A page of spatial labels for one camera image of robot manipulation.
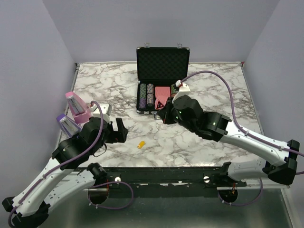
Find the yellow key tag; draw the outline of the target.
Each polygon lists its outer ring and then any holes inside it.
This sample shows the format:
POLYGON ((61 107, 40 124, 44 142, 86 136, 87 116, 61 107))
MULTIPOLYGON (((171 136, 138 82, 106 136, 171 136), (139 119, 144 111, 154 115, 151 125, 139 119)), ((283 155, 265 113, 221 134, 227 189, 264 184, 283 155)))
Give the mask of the yellow key tag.
POLYGON ((137 148, 138 148, 138 149, 141 149, 145 144, 146 144, 145 141, 141 141, 141 142, 137 145, 137 148))

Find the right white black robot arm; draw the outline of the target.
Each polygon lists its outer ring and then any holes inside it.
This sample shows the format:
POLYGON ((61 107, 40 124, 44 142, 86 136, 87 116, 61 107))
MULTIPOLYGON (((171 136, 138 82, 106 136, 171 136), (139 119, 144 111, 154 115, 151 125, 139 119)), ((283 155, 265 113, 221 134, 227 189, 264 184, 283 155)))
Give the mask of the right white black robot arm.
POLYGON ((169 98, 157 112, 164 124, 179 124, 204 140, 234 145, 255 154, 255 161, 231 163, 219 173, 218 180, 224 186, 249 178, 264 178, 283 184, 293 183, 297 170, 300 143, 274 140, 250 131, 217 113, 204 111, 197 100, 187 95, 177 100, 169 98))

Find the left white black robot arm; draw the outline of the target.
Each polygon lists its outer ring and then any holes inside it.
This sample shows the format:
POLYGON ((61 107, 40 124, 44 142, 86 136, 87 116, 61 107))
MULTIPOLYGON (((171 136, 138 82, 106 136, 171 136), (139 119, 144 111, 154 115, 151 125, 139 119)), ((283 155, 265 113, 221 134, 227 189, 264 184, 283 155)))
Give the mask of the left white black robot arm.
POLYGON ((116 119, 118 129, 103 117, 91 117, 82 129, 59 143, 47 165, 29 186, 15 197, 2 201, 9 212, 11 228, 37 228, 46 221, 56 205, 80 190, 102 187, 108 181, 106 171, 99 163, 91 163, 75 179, 59 186, 71 172, 86 162, 101 147, 109 143, 124 143, 128 130, 121 118, 116 119))

